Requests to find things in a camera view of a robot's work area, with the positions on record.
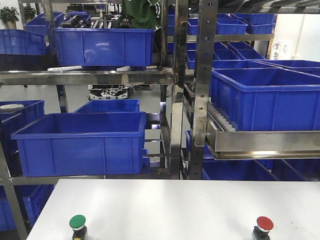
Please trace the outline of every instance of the gray floor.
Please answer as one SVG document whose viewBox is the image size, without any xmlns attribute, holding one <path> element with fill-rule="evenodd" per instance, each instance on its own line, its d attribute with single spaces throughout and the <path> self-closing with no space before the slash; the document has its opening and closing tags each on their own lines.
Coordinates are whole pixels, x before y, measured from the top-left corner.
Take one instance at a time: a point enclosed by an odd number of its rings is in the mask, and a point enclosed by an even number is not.
<svg viewBox="0 0 320 240">
<path fill-rule="evenodd" d="M 66 96 L 69 112 L 73 112 L 88 102 L 88 86 L 76 85 L 66 86 Z M 140 110 L 147 113 L 160 112 L 160 86 L 154 85 L 151 91 L 137 91 L 132 97 L 140 99 Z M 59 113 L 59 101 L 55 86 L 2 86 L 0 87 L 0 101 L 19 101 L 19 100 L 45 100 L 45 113 Z M 171 121 L 171 98 L 167 99 L 167 119 Z M 186 117 L 183 120 L 182 146 L 186 145 L 186 137 L 184 131 L 189 127 Z M 160 130 L 146 130 L 146 139 L 158 139 Z M 149 149 L 149 153 L 155 154 L 160 152 L 159 143 L 146 143 L 145 148 Z M 0 240 L 19 240 L 16 231 L 0 232 Z"/>
</svg>

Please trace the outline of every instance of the red button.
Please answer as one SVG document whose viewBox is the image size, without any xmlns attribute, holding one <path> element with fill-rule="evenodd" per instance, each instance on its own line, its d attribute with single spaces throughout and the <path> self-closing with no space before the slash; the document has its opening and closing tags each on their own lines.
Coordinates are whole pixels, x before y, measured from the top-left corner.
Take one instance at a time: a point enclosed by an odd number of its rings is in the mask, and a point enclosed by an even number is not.
<svg viewBox="0 0 320 240">
<path fill-rule="evenodd" d="M 267 218 L 266 216 L 260 216 L 257 218 L 256 223 L 258 226 L 264 230 L 270 231 L 271 229 L 274 228 L 274 223 Z"/>
</svg>

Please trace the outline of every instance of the gravity roller shelf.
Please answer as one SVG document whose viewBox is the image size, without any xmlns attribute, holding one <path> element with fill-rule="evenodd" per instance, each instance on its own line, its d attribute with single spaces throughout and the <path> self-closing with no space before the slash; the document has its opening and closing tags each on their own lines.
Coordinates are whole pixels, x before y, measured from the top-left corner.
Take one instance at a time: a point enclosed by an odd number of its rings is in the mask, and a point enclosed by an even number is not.
<svg viewBox="0 0 320 240">
<path fill-rule="evenodd" d="M 206 140 L 217 160 L 320 158 L 320 131 L 227 131 L 212 107 Z"/>
</svg>

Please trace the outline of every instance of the potted plant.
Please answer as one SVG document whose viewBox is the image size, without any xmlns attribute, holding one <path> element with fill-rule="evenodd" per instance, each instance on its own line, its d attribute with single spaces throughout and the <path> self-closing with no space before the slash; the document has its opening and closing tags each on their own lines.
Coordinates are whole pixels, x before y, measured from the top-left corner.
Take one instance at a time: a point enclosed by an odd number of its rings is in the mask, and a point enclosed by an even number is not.
<svg viewBox="0 0 320 240">
<path fill-rule="evenodd" d="M 16 22 L 19 21 L 19 15 L 15 7 L 5 6 L 0 9 L 0 19 L 5 24 L 7 29 L 17 29 Z"/>
<path fill-rule="evenodd" d="M 24 7 L 24 17 L 26 22 L 30 22 L 37 15 L 36 10 L 31 6 Z"/>
</svg>

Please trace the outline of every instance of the green button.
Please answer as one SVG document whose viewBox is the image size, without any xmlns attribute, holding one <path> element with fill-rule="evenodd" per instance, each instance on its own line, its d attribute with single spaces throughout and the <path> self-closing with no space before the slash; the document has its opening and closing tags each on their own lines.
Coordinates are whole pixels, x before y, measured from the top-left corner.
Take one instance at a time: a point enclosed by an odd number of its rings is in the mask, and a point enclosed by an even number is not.
<svg viewBox="0 0 320 240">
<path fill-rule="evenodd" d="M 86 223 L 86 218 L 83 215 L 75 215 L 70 219 L 69 225 L 73 229 L 81 228 Z"/>
</svg>

